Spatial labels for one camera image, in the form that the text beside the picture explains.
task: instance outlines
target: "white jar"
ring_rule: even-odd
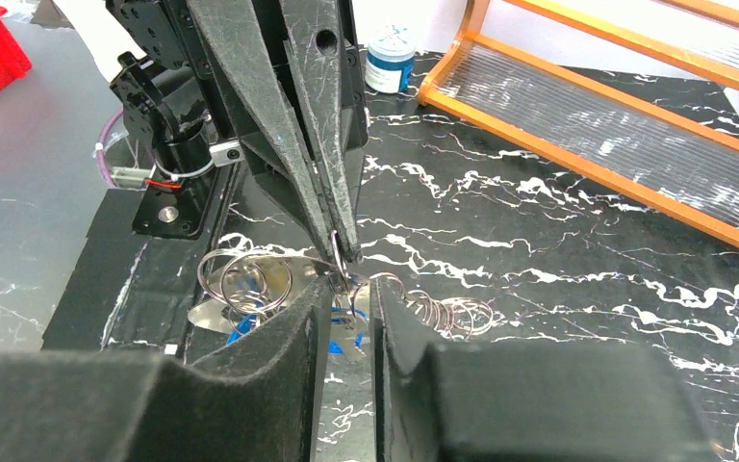
[[[364,81],[376,91],[398,93],[409,86],[415,65],[415,44],[405,27],[383,28],[369,43]]]

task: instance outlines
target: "screw hole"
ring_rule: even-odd
[[[339,38],[329,29],[322,29],[316,34],[316,48],[325,55],[335,55]]]

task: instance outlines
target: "white cable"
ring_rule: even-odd
[[[206,172],[208,172],[208,170],[214,167],[214,160],[212,159],[211,161],[209,161],[209,163],[203,168],[189,172],[189,173],[174,173],[172,171],[168,171],[165,168],[163,168],[163,166],[161,166],[160,163],[157,162],[157,160],[154,161],[154,165],[157,166],[157,169],[159,169],[160,172],[163,173],[163,175],[167,175],[171,179],[171,181],[176,183],[183,179],[187,180],[190,178],[196,178],[199,175],[204,175]]]

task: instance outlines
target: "coiled wire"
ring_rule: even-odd
[[[229,258],[221,269],[210,271],[209,266],[217,258]],[[332,271],[339,271],[336,266],[323,260],[310,257],[300,257],[311,263],[327,266]],[[268,288],[263,262],[267,259],[278,259],[285,270],[286,284],[277,296],[271,294]],[[217,249],[207,253],[196,270],[197,281],[208,295],[228,307],[226,318],[234,330],[241,335],[238,325],[243,319],[253,321],[252,328],[258,327],[264,321],[274,317],[283,308],[293,290],[293,272],[287,262],[287,256],[271,252],[250,250],[241,252],[235,249]],[[230,287],[226,281],[249,280],[249,287]],[[406,291],[403,282],[391,272],[379,272],[367,277],[352,275],[354,289],[349,291],[349,305],[355,306],[355,298],[360,289],[372,280],[386,279],[397,283],[397,293],[405,305],[412,310],[419,321],[452,340],[467,340],[474,336],[483,335],[495,324],[495,314],[492,307],[477,298],[451,297],[438,300],[420,289]]]

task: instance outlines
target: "blue label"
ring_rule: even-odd
[[[409,87],[409,77],[412,76],[412,68],[415,67],[414,56],[406,61],[391,62],[381,60],[372,53],[367,53],[367,61],[382,70],[399,70],[400,85],[398,86],[398,91],[404,91]]]

